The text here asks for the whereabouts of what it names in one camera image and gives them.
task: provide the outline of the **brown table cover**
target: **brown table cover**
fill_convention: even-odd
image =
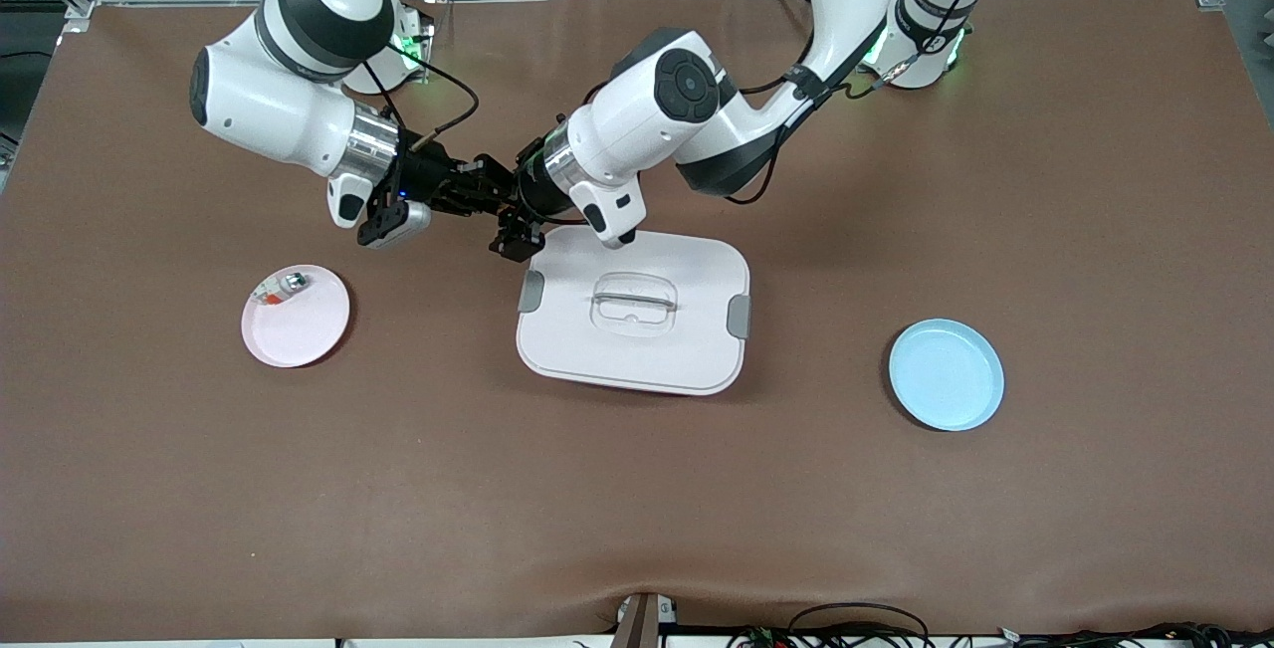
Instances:
[[[457,5],[434,60],[483,104],[447,148],[511,159],[656,25],[768,80],[792,3]],[[984,0],[947,80],[828,103],[764,202],[647,172],[646,229],[753,272],[743,376],[688,400],[522,367],[492,218],[368,252],[318,177],[196,127],[191,62],[246,13],[102,8],[54,59],[0,199],[0,639],[576,633],[647,589],[683,623],[1274,621],[1274,135],[1219,14]],[[465,98],[397,103],[423,129]],[[238,322],[293,262],[355,321],[283,372]],[[1004,359],[977,432],[888,398],[924,317]]]

